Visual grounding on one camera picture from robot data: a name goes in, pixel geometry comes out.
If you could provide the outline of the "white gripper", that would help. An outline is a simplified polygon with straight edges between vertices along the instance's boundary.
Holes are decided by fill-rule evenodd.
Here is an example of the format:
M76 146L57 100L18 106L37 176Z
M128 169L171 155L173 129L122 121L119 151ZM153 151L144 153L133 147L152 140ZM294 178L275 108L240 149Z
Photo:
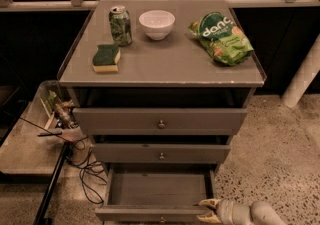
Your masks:
M231 200L204 199L199 202L200 206L205 206L214 212L208 212L197 216L200 222L224 225L252 225L250 207L248 205L235 203Z

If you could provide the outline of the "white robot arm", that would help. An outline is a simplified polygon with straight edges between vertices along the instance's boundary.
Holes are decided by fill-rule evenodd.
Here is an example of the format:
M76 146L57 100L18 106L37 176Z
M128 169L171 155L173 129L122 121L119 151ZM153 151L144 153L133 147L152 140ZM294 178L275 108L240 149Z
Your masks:
M254 201L251 205L239 204L227 199L205 199L200 206L209 209L197 216L204 223L221 225L287 225L273 207L264 201Z

